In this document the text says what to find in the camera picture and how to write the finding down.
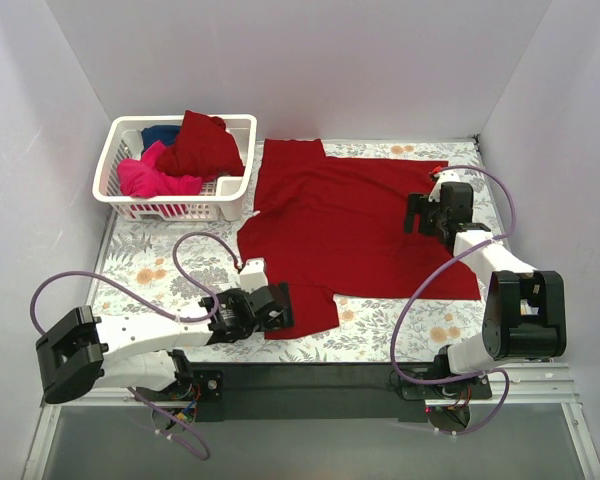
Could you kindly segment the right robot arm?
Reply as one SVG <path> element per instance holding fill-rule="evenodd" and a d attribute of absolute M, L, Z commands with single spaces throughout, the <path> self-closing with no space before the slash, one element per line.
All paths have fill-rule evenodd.
<path fill-rule="evenodd" d="M 481 332 L 443 348 L 420 384 L 465 381 L 515 359 L 560 357 L 567 347 L 562 276 L 515 257 L 473 220 L 473 200 L 473 188 L 454 181 L 408 196 L 404 231 L 436 238 L 488 287 Z"/>

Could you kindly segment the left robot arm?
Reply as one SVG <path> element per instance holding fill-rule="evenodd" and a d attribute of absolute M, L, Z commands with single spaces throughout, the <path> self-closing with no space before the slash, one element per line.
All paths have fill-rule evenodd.
<path fill-rule="evenodd" d="M 44 401 L 67 403 L 95 388 L 188 387 L 194 373 L 185 349 L 235 343 L 294 324 L 285 283 L 252 292 L 230 289 L 218 300 L 218 311 L 195 323 L 159 314 L 96 316 L 88 306 L 74 308 L 36 343 Z"/>

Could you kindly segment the red t shirt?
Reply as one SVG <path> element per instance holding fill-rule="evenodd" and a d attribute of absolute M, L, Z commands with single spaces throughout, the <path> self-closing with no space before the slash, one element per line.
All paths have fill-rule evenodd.
<path fill-rule="evenodd" d="M 288 285 L 294 325 L 266 334 L 298 339 L 339 325 L 335 295 L 404 299 L 450 255 L 404 230 L 407 199 L 433 188 L 438 161 L 331 157 L 319 140 L 264 143 L 255 216 L 237 233 L 243 259 L 262 258 Z"/>

